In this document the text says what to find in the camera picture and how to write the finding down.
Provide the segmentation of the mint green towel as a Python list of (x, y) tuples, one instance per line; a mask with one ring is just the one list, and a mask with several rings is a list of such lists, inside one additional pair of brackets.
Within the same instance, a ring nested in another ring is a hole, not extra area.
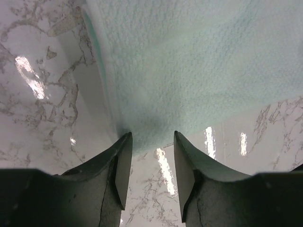
[(303, 93), (300, 0), (87, 0), (112, 130), (140, 154)]

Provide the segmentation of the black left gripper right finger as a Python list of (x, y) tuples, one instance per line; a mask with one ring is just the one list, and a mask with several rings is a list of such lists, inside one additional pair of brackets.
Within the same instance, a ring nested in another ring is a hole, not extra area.
[(182, 222), (186, 222), (188, 206), (204, 177), (219, 182), (234, 182), (250, 177), (200, 151), (179, 131), (174, 132), (173, 150)]

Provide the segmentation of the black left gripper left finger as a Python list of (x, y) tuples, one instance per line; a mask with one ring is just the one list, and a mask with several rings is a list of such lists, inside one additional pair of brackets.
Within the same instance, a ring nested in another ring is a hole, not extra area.
[(105, 151), (57, 176), (54, 200), (62, 210), (124, 210), (132, 150), (129, 132)]

